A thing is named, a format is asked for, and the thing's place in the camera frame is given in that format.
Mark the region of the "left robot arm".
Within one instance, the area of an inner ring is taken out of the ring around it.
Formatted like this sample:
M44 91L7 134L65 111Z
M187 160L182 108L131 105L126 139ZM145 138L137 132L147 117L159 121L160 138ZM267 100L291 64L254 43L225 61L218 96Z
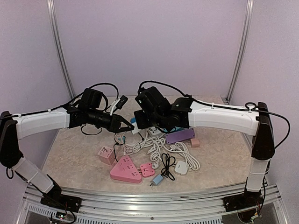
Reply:
M86 124L98 129L105 128L111 133L133 130L134 126L121 115L99 110L102 97L102 92L86 88L81 99L74 104L67 103L56 109L27 114L3 112L0 116L1 164L36 187L53 206L62 207L65 204L65 196L61 194L60 186L24 157L18 141L38 133Z

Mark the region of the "pink square plug adapter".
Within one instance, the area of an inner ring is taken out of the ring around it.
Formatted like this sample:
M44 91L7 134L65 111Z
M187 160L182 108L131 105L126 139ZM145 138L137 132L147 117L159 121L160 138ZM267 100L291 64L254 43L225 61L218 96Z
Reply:
M140 165L141 175L144 178L151 177L155 174L155 170L152 167L152 163L145 163Z

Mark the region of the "blue plug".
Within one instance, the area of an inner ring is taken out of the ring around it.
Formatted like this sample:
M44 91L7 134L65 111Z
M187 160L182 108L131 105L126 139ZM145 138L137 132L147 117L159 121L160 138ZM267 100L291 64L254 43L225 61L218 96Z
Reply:
M133 117L133 118L130 119L130 123L131 123L131 124L136 124L136 119L135 119L135 117Z

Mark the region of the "pink triangular power strip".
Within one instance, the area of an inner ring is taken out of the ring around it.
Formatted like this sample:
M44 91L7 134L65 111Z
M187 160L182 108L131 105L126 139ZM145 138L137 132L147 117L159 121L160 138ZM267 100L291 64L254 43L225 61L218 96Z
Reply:
M138 172L136 166L132 162L128 155L122 156L115 166L110 171L110 177L113 180L129 182L129 183L141 183L142 176Z

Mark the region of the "white plug adapter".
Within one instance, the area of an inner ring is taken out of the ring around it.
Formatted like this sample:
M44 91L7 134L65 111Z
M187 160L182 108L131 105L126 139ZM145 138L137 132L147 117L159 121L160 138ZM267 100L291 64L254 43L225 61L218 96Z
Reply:
M179 175L186 175L188 172L188 168L186 165L186 162L184 161L178 161L175 165L174 171L176 174Z

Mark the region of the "teal plug adapter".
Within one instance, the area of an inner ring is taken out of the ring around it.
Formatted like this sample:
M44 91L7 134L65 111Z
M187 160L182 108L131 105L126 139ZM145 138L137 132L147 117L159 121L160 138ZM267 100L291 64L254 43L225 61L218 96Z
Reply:
M115 136L116 142L119 144L125 144L126 143L126 136L124 134L117 134Z

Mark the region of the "white cube socket adapter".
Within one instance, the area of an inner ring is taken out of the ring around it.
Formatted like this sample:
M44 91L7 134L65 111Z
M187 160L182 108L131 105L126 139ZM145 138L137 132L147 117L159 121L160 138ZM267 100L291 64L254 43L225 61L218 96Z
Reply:
M132 123L132 125L134 126L134 129L131 131L131 133L132 133L133 135L134 135L134 134L137 134L137 133L139 133L139 132L141 131L141 129L138 128L136 122Z

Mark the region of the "light blue plug adapter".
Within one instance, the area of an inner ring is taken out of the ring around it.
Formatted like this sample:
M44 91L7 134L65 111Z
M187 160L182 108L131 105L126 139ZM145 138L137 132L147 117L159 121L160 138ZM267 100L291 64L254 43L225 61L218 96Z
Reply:
M156 175L150 182L150 186L157 186L164 180L164 176L161 174Z

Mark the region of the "pink cube socket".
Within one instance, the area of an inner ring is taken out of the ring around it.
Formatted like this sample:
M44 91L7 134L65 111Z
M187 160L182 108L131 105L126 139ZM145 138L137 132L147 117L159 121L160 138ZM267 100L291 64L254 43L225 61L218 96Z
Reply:
M103 146L99 150L98 156L100 158L100 161L107 165L112 165L115 161L114 150L113 148L108 146Z

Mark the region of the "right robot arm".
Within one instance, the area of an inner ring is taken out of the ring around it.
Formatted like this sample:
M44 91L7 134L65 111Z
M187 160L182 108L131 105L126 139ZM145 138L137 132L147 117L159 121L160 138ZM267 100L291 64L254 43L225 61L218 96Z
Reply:
M171 131L175 127L209 127L241 132L253 137L251 164L244 193L227 197L228 204L249 207L261 199L261 188L268 163L275 153L273 130L265 103L225 106L206 103L191 96L170 103L156 87L141 89L135 98L140 110L134 112L139 129L155 126Z

